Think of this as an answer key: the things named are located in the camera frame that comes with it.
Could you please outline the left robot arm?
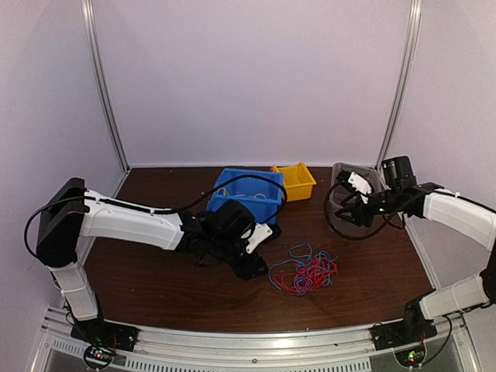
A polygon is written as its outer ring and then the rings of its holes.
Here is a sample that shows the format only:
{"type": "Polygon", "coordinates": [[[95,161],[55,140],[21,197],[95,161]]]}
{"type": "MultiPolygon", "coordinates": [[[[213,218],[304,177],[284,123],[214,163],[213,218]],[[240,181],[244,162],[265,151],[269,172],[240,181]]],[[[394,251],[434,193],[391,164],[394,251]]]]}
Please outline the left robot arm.
{"type": "Polygon", "coordinates": [[[39,217],[36,258],[49,268],[81,331],[95,344],[111,338],[97,296],[76,252],[81,237],[109,238],[155,246],[175,253],[210,256],[228,264],[240,279],[268,271],[257,247],[276,235],[267,223],[236,200],[214,212],[158,209],[107,198],[71,178],[35,215],[39,217]]]}

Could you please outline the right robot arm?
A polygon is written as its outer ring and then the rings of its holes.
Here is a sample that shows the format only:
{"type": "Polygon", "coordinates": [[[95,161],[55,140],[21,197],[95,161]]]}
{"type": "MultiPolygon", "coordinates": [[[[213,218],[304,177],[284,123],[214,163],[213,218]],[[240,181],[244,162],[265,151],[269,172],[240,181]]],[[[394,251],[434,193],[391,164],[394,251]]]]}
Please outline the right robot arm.
{"type": "Polygon", "coordinates": [[[486,267],[480,273],[435,290],[405,306],[397,334],[402,341],[410,343],[439,317],[495,303],[495,210],[439,184],[418,183],[407,156],[383,160],[381,169],[385,188],[373,186],[354,170],[338,171],[331,189],[342,188],[347,194],[339,201],[337,210],[327,212],[325,217],[366,228],[371,227],[378,216],[384,221],[374,231],[362,236],[345,234],[331,225],[330,229],[337,235],[355,241],[369,239],[384,229],[393,215],[402,214],[445,226],[490,253],[486,267]]]}

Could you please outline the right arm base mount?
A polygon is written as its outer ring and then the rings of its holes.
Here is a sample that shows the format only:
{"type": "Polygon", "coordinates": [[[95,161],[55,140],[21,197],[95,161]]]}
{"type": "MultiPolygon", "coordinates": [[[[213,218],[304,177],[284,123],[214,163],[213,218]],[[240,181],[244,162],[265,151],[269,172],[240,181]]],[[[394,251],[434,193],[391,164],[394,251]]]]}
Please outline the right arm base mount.
{"type": "Polygon", "coordinates": [[[434,321],[422,314],[419,298],[405,305],[401,320],[388,324],[376,322],[369,331],[376,350],[420,343],[437,335],[434,321]]]}

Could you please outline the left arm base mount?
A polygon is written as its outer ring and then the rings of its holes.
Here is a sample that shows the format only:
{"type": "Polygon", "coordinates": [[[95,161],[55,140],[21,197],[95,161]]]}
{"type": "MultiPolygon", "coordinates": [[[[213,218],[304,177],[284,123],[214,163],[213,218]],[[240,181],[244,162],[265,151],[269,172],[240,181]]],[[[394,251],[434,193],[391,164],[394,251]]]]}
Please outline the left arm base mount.
{"type": "Polygon", "coordinates": [[[135,326],[106,321],[99,301],[97,301],[97,309],[98,313],[94,319],[84,321],[78,320],[73,312],[69,311],[72,318],[71,336],[112,352],[115,350],[134,351],[138,329],[135,326]]]}

